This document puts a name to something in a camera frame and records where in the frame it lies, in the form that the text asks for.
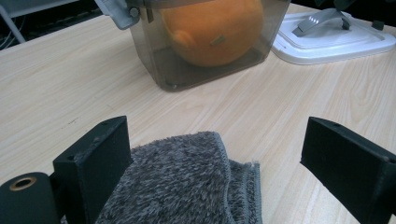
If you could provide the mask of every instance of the white plastic object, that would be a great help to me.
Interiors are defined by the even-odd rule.
[[[333,19],[310,29],[303,36],[293,30],[315,12],[287,14],[279,28],[272,51],[289,63],[314,64],[342,61],[377,54],[393,49],[396,38],[354,19],[349,30],[342,28],[342,21]]]

